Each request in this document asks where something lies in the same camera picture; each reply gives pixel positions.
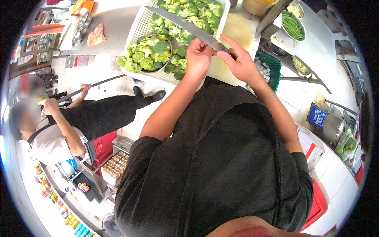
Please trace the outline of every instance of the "mop handle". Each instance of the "mop handle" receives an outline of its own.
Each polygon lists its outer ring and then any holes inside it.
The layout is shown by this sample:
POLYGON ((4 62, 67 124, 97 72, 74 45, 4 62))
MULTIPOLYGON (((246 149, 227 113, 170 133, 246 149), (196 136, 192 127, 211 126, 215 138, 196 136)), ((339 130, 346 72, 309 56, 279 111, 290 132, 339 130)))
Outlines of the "mop handle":
MULTIPOLYGON (((93 84, 92 87, 95 87, 95 86, 100 85, 100 84, 102 84, 102 83, 104 83, 104 82, 108 82, 108 81, 111 81, 111 80, 113 80, 113 79, 120 78, 120 77, 124 77, 124 76, 126 76, 126 75, 119 75, 119 76, 116 76, 116 77, 112 77, 112 78, 106 79, 106 80, 101 81, 101 82, 97 82, 97 83, 93 84)), ((58 101, 58 104, 59 104, 60 102, 66 101, 67 99, 71 98, 72 96, 74 96, 74 95, 76 95, 76 94, 81 93, 82 91, 83 91, 83 88, 81 88, 80 90, 77 90, 77 91, 75 91, 75 92, 73 92, 73 93, 71 93, 71 94, 69 94, 69 95, 66 95, 65 97, 60 98, 59 100, 57 100, 57 101, 58 101)))

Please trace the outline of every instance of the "white cutting board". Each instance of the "white cutting board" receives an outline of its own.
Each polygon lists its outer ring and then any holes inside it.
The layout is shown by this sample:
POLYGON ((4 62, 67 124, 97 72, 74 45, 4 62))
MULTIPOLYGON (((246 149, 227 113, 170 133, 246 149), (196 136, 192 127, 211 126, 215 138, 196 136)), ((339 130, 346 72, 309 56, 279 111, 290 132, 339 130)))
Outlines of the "white cutting board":
MULTIPOLYGON (((255 57, 256 51, 252 47, 256 29, 257 25, 253 21, 233 13, 228 13, 222 33, 238 41, 250 55, 255 57)), ((231 48, 230 44, 226 41, 221 40, 221 43, 228 49, 231 48)), ((207 76, 233 86, 239 85, 244 87, 246 85, 245 82, 238 80, 229 70, 228 66, 216 56, 211 57, 211 66, 209 67, 207 76)))

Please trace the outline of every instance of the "blue sign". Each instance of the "blue sign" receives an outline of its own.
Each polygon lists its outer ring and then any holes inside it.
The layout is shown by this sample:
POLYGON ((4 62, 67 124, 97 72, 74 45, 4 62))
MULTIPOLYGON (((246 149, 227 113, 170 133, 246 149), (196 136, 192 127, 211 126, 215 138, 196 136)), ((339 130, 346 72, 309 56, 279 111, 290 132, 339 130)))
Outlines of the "blue sign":
POLYGON ((317 106, 312 106, 308 121, 322 128, 327 115, 328 112, 318 108, 317 106))

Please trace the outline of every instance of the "green crate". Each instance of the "green crate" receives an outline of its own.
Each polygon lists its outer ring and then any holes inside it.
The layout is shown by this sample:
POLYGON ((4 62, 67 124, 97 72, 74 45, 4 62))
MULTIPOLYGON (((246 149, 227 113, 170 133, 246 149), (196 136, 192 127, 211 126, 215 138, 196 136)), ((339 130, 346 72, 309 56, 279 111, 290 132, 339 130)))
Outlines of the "green crate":
POLYGON ((270 81, 268 82, 268 85, 276 93, 276 89, 279 85, 282 64, 278 59, 273 58, 262 51, 257 51, 255 57, 258 57, 261 62, 267 63, 270 67, 270 81))

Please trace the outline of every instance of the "white plastic basket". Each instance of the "white plastic basket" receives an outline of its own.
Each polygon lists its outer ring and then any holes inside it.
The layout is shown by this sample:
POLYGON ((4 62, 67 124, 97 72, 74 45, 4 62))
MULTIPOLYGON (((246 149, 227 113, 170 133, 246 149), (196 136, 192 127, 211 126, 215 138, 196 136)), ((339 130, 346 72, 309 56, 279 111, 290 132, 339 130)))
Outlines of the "white plastic basket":
MULTIPOLYGON (((228 12, 230 8, 230 1, 229 0, 217 0, 221 5, 224 7, 224 12, 220 18, 220 25, 216 32, 216 37, 220 38, 221 33, 224 29, 226 18, 228 17, 228 12)), ((148 36, 151 33, 151 27, 148 26, 148 24, 151 22, 153 12, 145 8, 145 6, 152 6, 152 7, 158 7, 157 2, 153 0, 144 0, 142 1, 142 6, 139 9, 136 18, 134 19, 134 22, 132 24, 132 27, 130 29, 128 38, 126 39, 126 44, 124 48, 124 55, 126 54, 126 47, 131 42, 137 42, 137 40, 141 36, 148 36)), ((122 73, 125 75, 133 76, 134 78, 138 79, 141 75, 141 80, 152 82, 161 86, 167 85, 167 83, 172 85, 177 85, 180 81, 176 80, 173 73, 167 74, 164 72, 164 70, 160 70, 155 73, 130 73, 126 71, 123 67, 121 67, 122 73)))

